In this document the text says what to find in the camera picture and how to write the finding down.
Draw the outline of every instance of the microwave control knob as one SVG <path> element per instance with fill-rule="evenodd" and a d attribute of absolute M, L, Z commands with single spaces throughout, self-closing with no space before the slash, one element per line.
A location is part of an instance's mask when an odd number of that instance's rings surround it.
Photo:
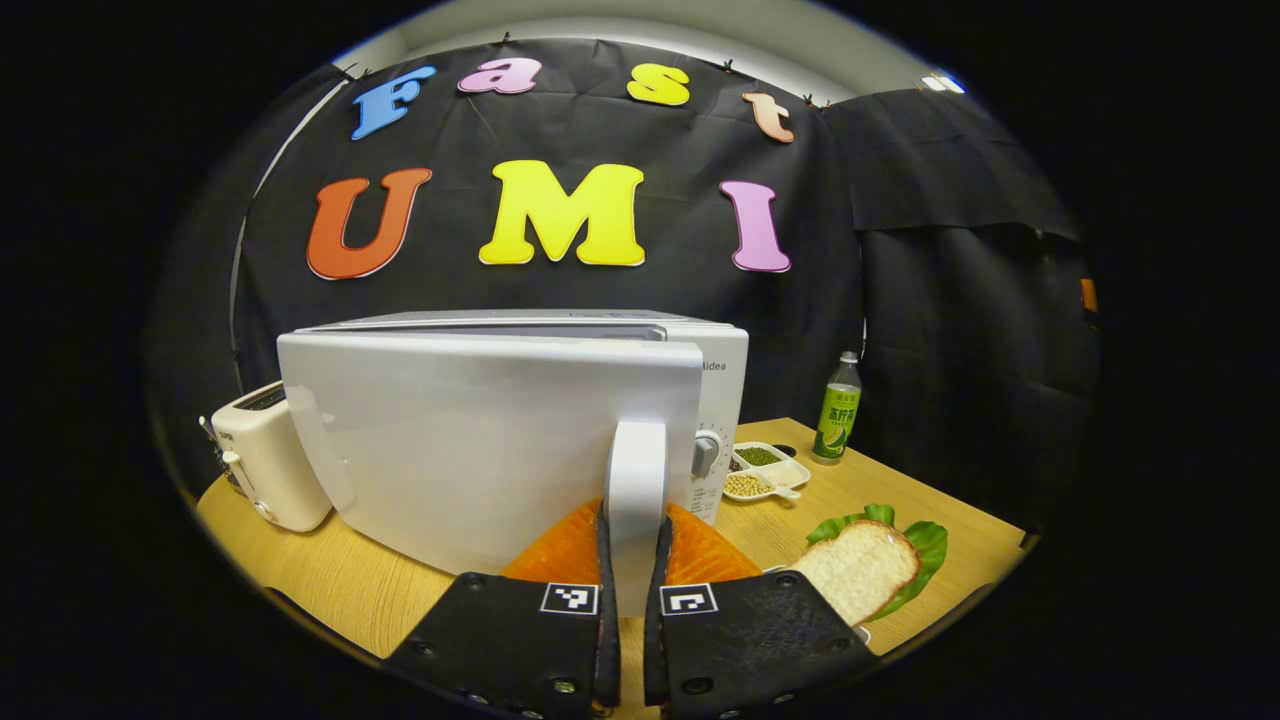
<path fill-rule="evenodd" d="M 705 478 L 712 471 L 712 465 L 719 456 L 719 443 L 712 437 L 699 437 L 694 439 L 694 477 Z"/>

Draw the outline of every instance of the green lettuce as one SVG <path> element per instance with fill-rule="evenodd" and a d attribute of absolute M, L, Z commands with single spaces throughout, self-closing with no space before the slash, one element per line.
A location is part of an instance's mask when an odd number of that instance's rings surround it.
<path fill-rule="evenodd" d="M 850 523 L 856 523 L 858 520 L 877 520 L 884 523 L 888 527 L 893 527 L 893 507 L 888 505 L 868 505 L 863 507 L 863 512 L 856 515 L 845 515 L 844 518 L 831 518 L 824 520 L 818 525 L 814 532 L 809 533 L 805 539 L 809 541 L 809 547 L 819 543 L 824 539 L 832 539 L 840 534 Z M 911 541 L 915 546 L 915 551 L 920 556 L 920 573 L 915 577 L 915 580 L 905 588 L 897 591 L 893 600 L 884 606 L 876 615 L 868 618 L 868 623 L 872 620 L 879 620 L 881 618 L 896 611 L 908 602 L 915 600 L 924 589 L 924 585 L 929 584 L 934 573 L 938 568 L 942 568 L 942 561 L 947 559 L 947 529 L 937 523 L 929 523 L 920 520 L 919 523 L 911 524 L 905 532 L 906 539 Z"/>

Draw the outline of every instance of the wall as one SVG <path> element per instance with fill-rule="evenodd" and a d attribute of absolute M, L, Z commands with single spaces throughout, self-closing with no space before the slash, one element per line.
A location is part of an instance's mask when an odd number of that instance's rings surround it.
<path fill-rule="evenodd" d="M 599 37 L 723 61 L 814 104 L 919 87 L 934 68 L 893 41 L 803 0 L 454 0 L 334 61 L 380 69 L 454 47 L 515 38 Z M 403 47 L 396 59 L 387 50 Z"/>

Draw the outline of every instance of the black curtain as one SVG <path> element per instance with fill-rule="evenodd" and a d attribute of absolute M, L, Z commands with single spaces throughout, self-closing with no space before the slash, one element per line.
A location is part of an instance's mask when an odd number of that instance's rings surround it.
<path fill-rule="evenodd" d="M 902 90 L 823 115 L 863 250 L 851 446 L 1042 529 L 1080 471 L 1101 352 L 1076 224 L 968 96 Z"/>
<path fill-rule="evenodd" d="M 520 95 L 463 94 L 457 82 L 497 58 L 543 63 L 536 87 Z M 691 97 L 682 106 L 634 100 L 626 90 L 640 63 L 678 67 Z M 358 141 L 352 100 L 422 65 L 408 113 Z M 791 143 L 756 126 L 744 92 L 767 92 L 790 111 Z M 732 323 L 750 336 L 741 421 L 794 416 L 813 423 L 826 377 L 861 337 L 859 252 L 844 170 L 817 109 L 783 90 L 718 64 L 666 50 L 591 40 L 484 45 L 424 56 L 344 87 L 289 145 L 253 202 L 244 234 L 241 302 L 246 386 L 279 378 L 275 338 L 300 327 L 407 310 L 502 307 L 652 309 Z M 531 223 L 534 259 L 484 265 L 502 181 L 494 165 L 541 160 L 566 192 L 591 168 L 614 163 L 644 173 L 635 193 L 637 268 L 586 265 L 573 250 L 558 263 Z M 329 282 L 307 266 L 316 192 L 364 177 L 347 223 L 348 246 L 378 229 L 394 170 L 428 168 L 406 238 L 376 273 Z M 771 187 L 783 273 L 735 266 L 733 205 L 724 181 Z M 585 237 L 585 225 L 573 247 Z"/>
<path fill-rule="evenodd" d="M 509 56 L 543 63 L 534 90 L 457 90 L 481 63 Z M 689 102 L 631 99 L 626 83 L 640 63 L 684 69 Z M 355 97 L 422 65 L 436 74 L 420 83 L 406 117 L 352 141 Z M 1028 529 L 1078 471 L 1100 351 L 1082 310 L 1082 238 L 1034 163 L 966 96 L 896 91 L 819 111 L 741 73 L 652 47 L 475 46 L 339 90 L 250 208 L 266 164 L 334 76 L 326 69 L 291 88 L 228 160 L 183 227 L 164 279 L 148 370 L 168 446 L 193 493 L 216 475 L 195 418 L 238 393 L 227 291 L 246 209 L 234 310 L 246 391 L 279 378 L 275 338 L 298 327 L 406 310 L 645 307 L 751 334 L 741 421 L 813 423 L 840 352 L 861 345 L 865 305 L 854 448 Z M 741 97 L 753 91 L 788 109 L 795 142 L 756 127 Z M 553 263 L 526 227 L 536 249 L 530 263 L 481 264 L 502 192 L 492 170 L 507 160 L 548 163 L 566 192 L 598 164 L 639 168 L 645 263 L 585 265 L 572 250 Z M 305 256 L 316 192 L 370 181 L 347 224 L 348 245 L 358 246 L 376 232 L 381 178 L 406 168 L 429 168 L 433 178 L 417 192 L 396 259 L 364 278 L 316 277 Z M 774 190 L 788 272 L 732 264 L 737 225 L 723 181 Z"/>
<path fill-rule="evenodd" d="M 262 114 L 210 172 L 173 237 L 156 283 L 143 341 L 152 430 L 169 471 L 197 496 L 216 479 L 219 465 L 196 419 L 241 395 L 229 322 L 241 222 L 285 138 L 340 81 L 337 68 L 323 67 L 291 86 Z"/>

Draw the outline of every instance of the table surface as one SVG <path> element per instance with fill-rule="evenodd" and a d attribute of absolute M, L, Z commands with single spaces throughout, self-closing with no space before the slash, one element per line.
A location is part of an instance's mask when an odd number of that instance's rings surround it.
<path fill-rule="evenodd" d="M 933 520 L 947 528 L 947 559 L 924 592 L 901 610 L 864 626 L 872 652 L 883 655 L 955 607 L 974 589 L 998 582 L 1021 560 L 1023 530 L 943 492 L 849 450 L 838 465 L 809 456 L 814 430 L 791 419 L 740 425 L 735 442 L 796 448 L 813 473 L 794 503 L 722 498 L 716 529 L 762 570 L 795 561 L 805 536 L 827 518 L 892 505 L 896 525 Z M 338 634 L 387 657 L 426 615 L 453 575 L 411 560 L 352 530 L 337 512 L 310 533 L 262 521 L 220 478 L 196 510 L 223 550 L 257 583 L 275 588 Z M 644 706 L 643 620 L 621 620 L 622 706 L 613 717 L 658 717 Z"/>

